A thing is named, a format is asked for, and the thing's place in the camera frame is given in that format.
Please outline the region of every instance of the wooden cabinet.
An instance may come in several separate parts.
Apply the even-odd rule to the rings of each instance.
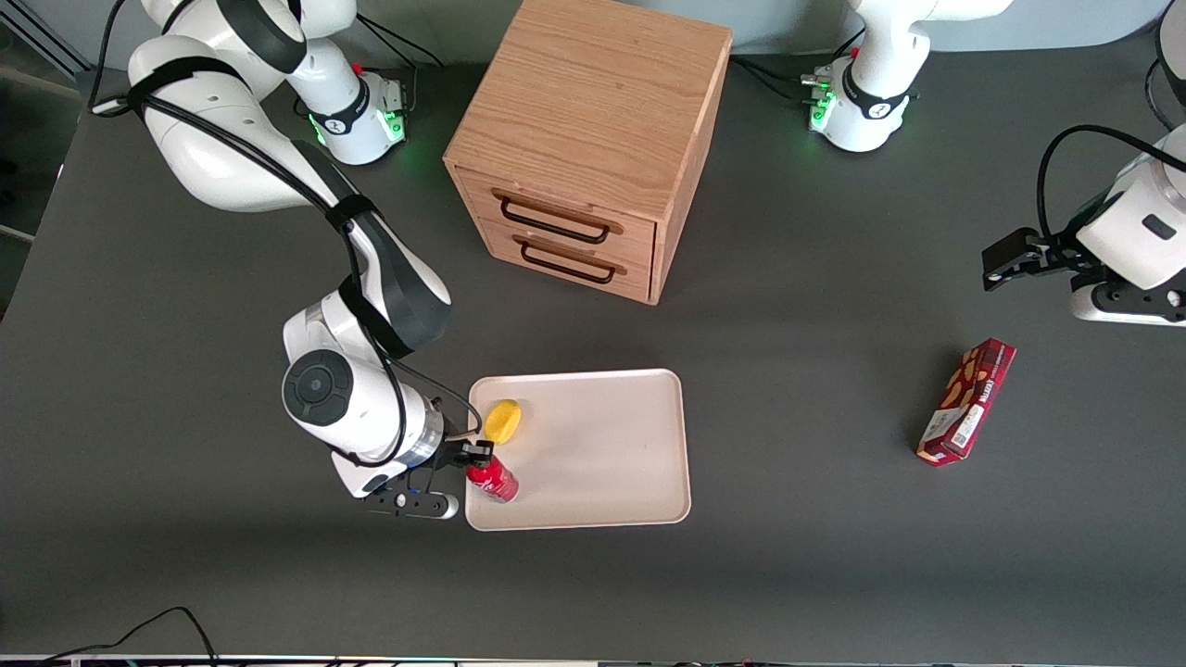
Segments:
[[[731,44],[612,0],[524,0],[445,151],[490,253],[657,304]]]

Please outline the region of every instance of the green led light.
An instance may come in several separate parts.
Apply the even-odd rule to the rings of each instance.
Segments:
[[[308,115],[308,122],[313,126],[313,132],[317,133],[317,141],[325,146],[325,136],[321,135],[321,128],[317,126],[317,121],[313,120],[313,114]]]
[[[831,115],[835,97],[835,95],[828,93],[823,100],[815,103],[815,108],[811,110],[811,129],[823,132],[824,126],[828,125],[828,116]]]
[[[393,144],[403,141],[403,115],[396,112],[380,112],[383,119],[383,132]]]

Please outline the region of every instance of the red bottle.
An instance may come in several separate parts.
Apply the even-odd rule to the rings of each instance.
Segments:
[[[485,468],[466,468],[465,477],[498,502],[511,502],[518,495],[518,479],[497,456],[491,457]]]

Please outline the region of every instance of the yellow sponge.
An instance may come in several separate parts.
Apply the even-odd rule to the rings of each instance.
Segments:
[[[518,404],[510,399],[503,399],[495,404],[495,407],[490,408],[490,413],[486,414],[483,434],[491,443],[500,445],[511,439],[522,418],[523,411],[519,409]]]

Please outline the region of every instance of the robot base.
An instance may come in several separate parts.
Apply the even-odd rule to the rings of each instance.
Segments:
[[[886,114],[878,119],[868,119],[861,107],[844,91],[843,85],[836,85],[844,69],[853,58],[837,58],[828,65],[815,69],[815,76],[803,77],[803,83],[815,87],[811,115],[808,129],[828,138],[837,148],[852,153],[867,153],[881,147],[895,129],[901,127],[901,113],[910,102],[906,97],[894,108],[887,107]]]
[[[372,163],[406,138],[403,87],[375,72],[363,72],[361,82],[368,88],[368,108],[347,128],[334,120],[323,125],[310,114],[317,140],[330,150],[340,163],[364,165]]]

